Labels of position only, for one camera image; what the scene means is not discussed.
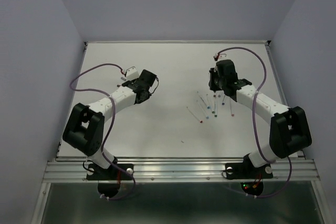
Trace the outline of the pink capped pen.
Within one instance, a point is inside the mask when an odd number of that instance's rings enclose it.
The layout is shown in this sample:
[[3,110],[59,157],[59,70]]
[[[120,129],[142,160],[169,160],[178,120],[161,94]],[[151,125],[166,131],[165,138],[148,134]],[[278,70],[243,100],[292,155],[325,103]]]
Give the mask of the pink capped pen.
[[235,116],[234,109],[233,109],[233,103],[234,102],[233,102],[232,98],[230,98],[230,100],[229,100],[229,108],[230,108],[230,114],[231,114],[232,117]]

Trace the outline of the light blue capped pen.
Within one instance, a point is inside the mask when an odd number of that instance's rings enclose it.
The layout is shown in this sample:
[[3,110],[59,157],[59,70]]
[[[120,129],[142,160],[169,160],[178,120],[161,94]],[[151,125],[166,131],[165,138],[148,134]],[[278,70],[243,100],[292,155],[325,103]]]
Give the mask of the light blue capped pen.
[[207,109],[210,109],[211,107],[208,105],[208,103],[205,101],[205,99],[203,98],[203,96],[200,94],[199,91],[197,91],[197,95],[198,95],[198,97],[200,98],[201,102],[204,104],[204,106],[205,106]]

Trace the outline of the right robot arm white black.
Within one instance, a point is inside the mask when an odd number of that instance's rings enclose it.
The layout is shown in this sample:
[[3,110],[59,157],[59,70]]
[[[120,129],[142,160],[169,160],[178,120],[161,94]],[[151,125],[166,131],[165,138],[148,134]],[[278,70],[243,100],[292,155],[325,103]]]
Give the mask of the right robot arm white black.
[[304,109],[290,108],[260,92],[247,79],[239,79],[231,60],[221,60],[209,70],[209,89],[223,91],[235,102],[251,109],[254,133],[257,135],[255,117],[261,117],[270,126],[269,141],[246,156],[242,163],[244,175],[253,177],[260,167],[286,158],[312,144],[308,120]]

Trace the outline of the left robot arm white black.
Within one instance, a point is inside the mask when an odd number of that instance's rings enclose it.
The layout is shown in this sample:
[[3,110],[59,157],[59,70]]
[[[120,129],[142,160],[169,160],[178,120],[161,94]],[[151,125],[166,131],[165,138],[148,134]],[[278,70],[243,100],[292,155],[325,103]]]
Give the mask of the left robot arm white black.
[[113,163],[116,159],[104,149],[107,140],[104,125],[108,121],[113,124],[116,114],[123,109],[148,100],[152,95],[150,88],[157,80],[157,75],[148,70],[138,73],[136,68],[128,69],[125,82],[112,94],[88,105],[78,103],[72,108],[62,140],[98,165],[104,178],[113,178],[117,172]]

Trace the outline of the aluminium front rail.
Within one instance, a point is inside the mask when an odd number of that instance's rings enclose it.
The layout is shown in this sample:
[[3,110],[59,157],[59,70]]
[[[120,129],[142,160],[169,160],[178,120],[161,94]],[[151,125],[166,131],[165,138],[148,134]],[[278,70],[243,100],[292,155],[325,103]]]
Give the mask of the aluminium front rail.
[[[193,183],[230,182],[222,176],[227,163],[238,163],[233,158],[120,158],[118,164],[133,164],[134,178],[141,183]],[[82,160],[48,162],[43,183],[89,182],[87,172],[82,168]],[[290,181],[319,181],[320,176],[314,160],[291,158]],[[271,164],[275,182],[286,181],[289,163],[286,160]]]

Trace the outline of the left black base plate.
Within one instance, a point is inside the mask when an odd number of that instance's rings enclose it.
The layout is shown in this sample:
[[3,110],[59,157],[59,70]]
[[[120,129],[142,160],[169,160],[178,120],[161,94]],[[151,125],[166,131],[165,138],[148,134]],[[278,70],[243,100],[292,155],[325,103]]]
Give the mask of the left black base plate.
[[82,163],[87,172],[86,180],[97,182],[97,191],[101,199],[121,200],[129,197],[135,189],[133,164],[120,164],[119,168],[110,166],[103,169],[95,163]]

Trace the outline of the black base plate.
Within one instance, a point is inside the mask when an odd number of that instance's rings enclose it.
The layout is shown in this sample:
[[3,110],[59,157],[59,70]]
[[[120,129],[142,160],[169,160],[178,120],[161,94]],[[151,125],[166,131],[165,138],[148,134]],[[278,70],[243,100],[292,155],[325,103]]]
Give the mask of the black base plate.
[[97,182],[97,191],[101,199],[121,200],[129,197],[135,189],[133,164],[120,164],[119,168],[110,166],[103,169],[95,163],[82,163],[87,172],[86,180]]
[[228,180],[240,180],[241,191],[248,196],[260,196],[264,191],[264,179],[272,179],[273,173],[269,164],[255,168],[243,163],[227,163],[222,176]]

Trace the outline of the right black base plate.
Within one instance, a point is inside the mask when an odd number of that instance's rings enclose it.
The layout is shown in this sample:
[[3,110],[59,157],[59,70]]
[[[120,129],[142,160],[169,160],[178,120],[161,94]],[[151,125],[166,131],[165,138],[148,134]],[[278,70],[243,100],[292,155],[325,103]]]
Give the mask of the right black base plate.
[[227,163],[222,176],[228,180],[240,180],[241,191],[248,196],[260,196],[264,191],[264,179],[272,179],[273,173],[269,164],[255,168],[243,163]]

